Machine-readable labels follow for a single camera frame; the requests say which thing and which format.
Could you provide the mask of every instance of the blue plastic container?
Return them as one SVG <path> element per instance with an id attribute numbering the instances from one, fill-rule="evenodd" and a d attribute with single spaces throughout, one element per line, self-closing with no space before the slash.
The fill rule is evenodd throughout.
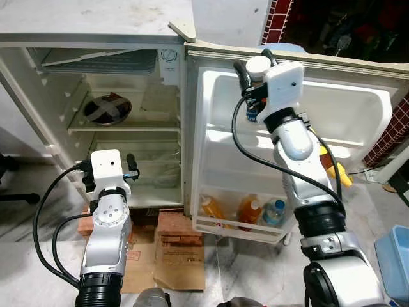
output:
<path id="1" fill-rule="evenodd" d="M 409 303 L 409 228 L 396 225 L 375 242 L 386 293 Z"/>

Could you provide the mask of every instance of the floor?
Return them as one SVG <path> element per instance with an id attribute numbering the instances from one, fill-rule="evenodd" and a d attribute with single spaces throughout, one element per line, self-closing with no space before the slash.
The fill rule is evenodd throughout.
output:
<path id="1" fill-rule="evenodd" d="M 0 193 L 43 194 L 57 174 L 54 166 L 22 165 L 18 173 L 10 173 L 2 180 Z M 362 176 L 343 192 L 348 228 L 357 234 L 362 249 L 380 276 L 374 241 L 395 224 L 409 226 L 409 208 L 396 194 L 384 191 L 378 184 L 367 183 Z M 17 307 L 73 306 L 76 289 L 46 271 L 36 257 L 31 231 L 35 208 L 22 202 L 0 206 L 2 302 Z M 65 217 L 78 214 L 83 206 L 83 199 L 68 181 L 61 182 L 51 194 L 39 229 L 47 259 L 51 256 L 50 238 L 54 227 Z M 78 274 L 85 242 L 76 228 L 77 221 L 73 221 L 61 232 L 58 248 L 67 269 Z M 308 259 L 300 251 L 299 240 L 298 229 L 293 231 L 289 246 L 206 235 L 206 290 L 166 289 L 166 292 L 170 293 L 173 306 L 211 307 L 234 296 L 250 297 L 266 306 L 301 306 L 304 299 L 302 269 Z M 121 305 L 132 306 L 136 297 L 124 294 Z"/>

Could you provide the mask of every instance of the plastic bottle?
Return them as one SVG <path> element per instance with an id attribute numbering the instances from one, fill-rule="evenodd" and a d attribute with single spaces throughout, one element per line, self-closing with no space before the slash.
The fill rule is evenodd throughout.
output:
<path id="1" fill-rule="evenodd" d="M 286 204 L 282 200 L 272 199 L 265 204 L 263 215 L 260 218 L 260 225 L 263 226 L 277 226 L 281 223 Z"/>
<path id="2" fill-rule="evenodd" d="M 247 201 L 241 210 L 238 220 L 243 223 L 256 224 L 262 209 L 258 200 Z M 250 231 L 250 228 L 239 227 L 241 230 Z"/>
<path id="3" fill-rule="evenodd" d="M 201 205 L 206 214 L 215 219 L 226 219 L 217 201 L 211 196 L 200 196 Z M 231 228 L 229 225 L 215 223 L 219 227 Z"/>

